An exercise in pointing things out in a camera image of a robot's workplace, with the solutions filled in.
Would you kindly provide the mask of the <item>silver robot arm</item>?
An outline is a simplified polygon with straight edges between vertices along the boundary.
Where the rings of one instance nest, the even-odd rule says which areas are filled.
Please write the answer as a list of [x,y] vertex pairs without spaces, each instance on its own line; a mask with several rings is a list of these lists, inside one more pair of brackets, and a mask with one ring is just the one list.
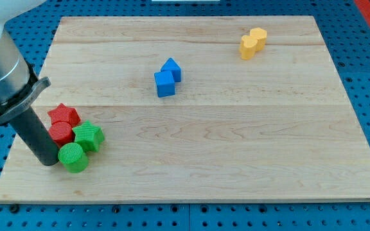
[[31,10],[45,0],[0,0],[0,124],[27,111],[39,94],[51,85],[38,79],[5,30],[7,21]]

